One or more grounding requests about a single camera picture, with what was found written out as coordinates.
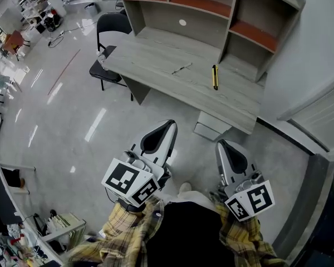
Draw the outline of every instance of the bookshelf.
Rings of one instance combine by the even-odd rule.
[[[200,42],[258,82],[287,40],[305,0],[123,0],[136,36],[155,28]]]

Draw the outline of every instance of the black shirt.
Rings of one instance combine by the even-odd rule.
[[[169,203],[161,227],[146,245],[148,266],[234,266],[219,240],[220,215],[193,202]]]

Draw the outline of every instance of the yellow plaid fabric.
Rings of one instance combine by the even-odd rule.
[[[223,223],[220,240],[234,253],[236,266],[286,266],[276,257],[272,247],[262,241],[256,217],[239,222],[218,195],[211,194],[211,197]],[[146,208],[140,214],[127,212],[116,203],[103,227],[106,238],[90,238],[74,248],[69,254],[68,265],[89,261],[103,267],[147,266],[146,243],[158,231],[163,215],[164,203],[155,197],[146,202]]]

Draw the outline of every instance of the desk leg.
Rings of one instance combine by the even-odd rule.
[[[15,83],[16,87],[20,90],[20,92],[22,93],[22,90],[20,88],[20,86],[18,85],[18,83],[16,82],[15,78],[12,78],[13,82]]]
[[[17,188],[17,187],[10,187],[10,191],[13,194],[26,194],[29,195],[30,192],[26,188]]]
[[[151,88],[141,83],[138,83],[135,80],[129,79],[126,76],[121,75],[121,78],[125,81],[127,87],[130,89],[132,95],[134,95],[139,105],[142,104],[143,100],[145,99]]]

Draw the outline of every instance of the white tile floor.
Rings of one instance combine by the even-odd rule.
[[[91,23],[85,12],[71,14],[62,29]],[[122,36],[107,33],[102,41],[118,45]],[[190,181],[204,193],[216,187],[215,144],[193,133],[198,110],[154,90],[142,106],[130,102],[127,88],[106,83],[101,91],[100,81],[89,75],[97,57],[95,25],[68,31],[55,48],[47,44],[48,38],[42,37],[23,61],[9,68],[23,92],[10,91],[14,98],[6,101],[0,132],[1,161],[37,168],[34,174],[23,173],[31,192],[21,198],[27,214],[71,211],[87,221],[89,230],[100,230],[113,206],[100,184],[112,158],[119,157],[142,128],[169,118],[178,124],[175,184]],[[106,111],[87,140],[102,110]],[[226,138],[249,148],[271,180],[277,204],[260,219],[265,239],[272,242],[296,200],[308,156],[259,124],[252,136],[240,138],[231,130]]]

